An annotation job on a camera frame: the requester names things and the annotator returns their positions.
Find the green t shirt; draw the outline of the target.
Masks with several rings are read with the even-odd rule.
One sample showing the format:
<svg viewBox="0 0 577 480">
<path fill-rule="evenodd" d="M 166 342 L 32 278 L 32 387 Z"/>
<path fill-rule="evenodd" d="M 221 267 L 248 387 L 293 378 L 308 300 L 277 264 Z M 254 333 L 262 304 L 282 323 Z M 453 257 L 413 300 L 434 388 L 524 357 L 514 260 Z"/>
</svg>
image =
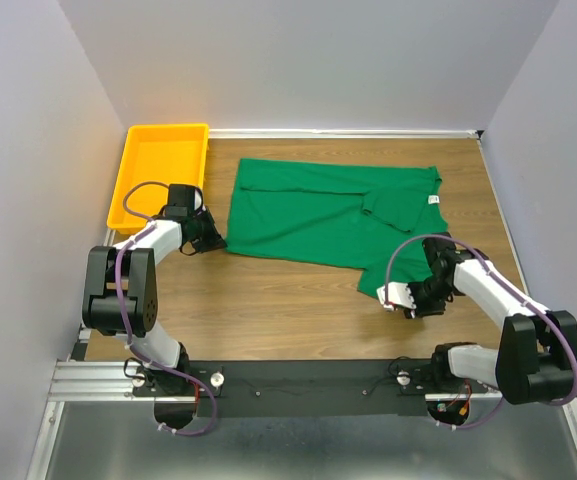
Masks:
<svg viewBox="0 0 577 480">
<path fill-rule="evenodd" d="M 445 233 L 434 166 L 344 166 L 243 158 L 227 226 L 231 253 L 360 271 L 357 289 L 430 274 L 422 234 Z M 406 245 L 408 239 L 415 242 Z"/>
</svg>

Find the yellow plastic tray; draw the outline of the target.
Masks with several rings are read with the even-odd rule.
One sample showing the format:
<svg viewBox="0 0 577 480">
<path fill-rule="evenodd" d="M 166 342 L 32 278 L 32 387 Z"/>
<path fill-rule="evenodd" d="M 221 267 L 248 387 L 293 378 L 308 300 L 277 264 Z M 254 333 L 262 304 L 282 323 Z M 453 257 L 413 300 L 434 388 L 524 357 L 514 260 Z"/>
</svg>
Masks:
<svg viewBox="0 0 577 480">
<path fill-rule="evenodd" d="M 209 126 L 205 123 L 134 125 L 128 129 L 122 158 L 107 215 L 107 227 L 132 235 L 146 220 L 128 213 L 123 200 L 134 186 L 146 185 L 131 195 L 129 207 L 156 215 L 167 200 L 166 185 L 204 187 Z"/>
</svg>

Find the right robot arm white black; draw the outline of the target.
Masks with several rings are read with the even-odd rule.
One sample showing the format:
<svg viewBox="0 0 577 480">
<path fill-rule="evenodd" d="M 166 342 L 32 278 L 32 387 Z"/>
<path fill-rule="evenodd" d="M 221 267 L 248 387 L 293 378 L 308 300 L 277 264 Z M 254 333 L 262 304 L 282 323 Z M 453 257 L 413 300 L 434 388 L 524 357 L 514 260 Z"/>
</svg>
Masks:
<svg viewBox="0 0 577 480">
<path fill-rule="evenodd" d="M 577 321 L 566 310 L 552 310 L 512 285 L 479 250 L 449 234 L 418 236 L 430 275 L 423 281 L 387 285 L 382 302 L 403 308 L 409 318 L 444 313 L 465 296 L 501 332 L 495 349 L 472 342 L 437 347 L 428 379 L 448 392 L 464 379 L 498 390 L 512 405 L 565 405 L 577 398 Z"/>
</svg>

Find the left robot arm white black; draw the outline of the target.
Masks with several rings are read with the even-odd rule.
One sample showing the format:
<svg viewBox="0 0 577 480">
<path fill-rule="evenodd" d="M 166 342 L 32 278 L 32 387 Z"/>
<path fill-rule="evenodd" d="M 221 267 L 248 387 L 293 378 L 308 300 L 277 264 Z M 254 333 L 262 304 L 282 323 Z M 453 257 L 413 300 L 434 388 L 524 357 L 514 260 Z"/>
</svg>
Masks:
<svg viewBox="0 0 577 480">
<path fill-rule="evenodd" d="M 129 201 L 138 190 L 155 186 L 167 193 L 157 213 L 130 207 Z M 209 388 L 190 373 L 186 348 L 158 321 L 157 265 L 171 253 L 182 253 L 186 246 L 191 248 L 187 254 L 193 256 L 224 249 L 227 243 L 197 186 L 141 182 L 125 194 L 122 208 L 143 219 L 145 226 L 118 244 L 90 250 L 83 323 L 104 336 L 119 338 L 141 364 L 141 381 L 147 380 L 148 371 L 156 370 L 156 384 L 169 395 L 182 393 L 189 384 L 196 392 L 207 393 Z"/>
</svg>

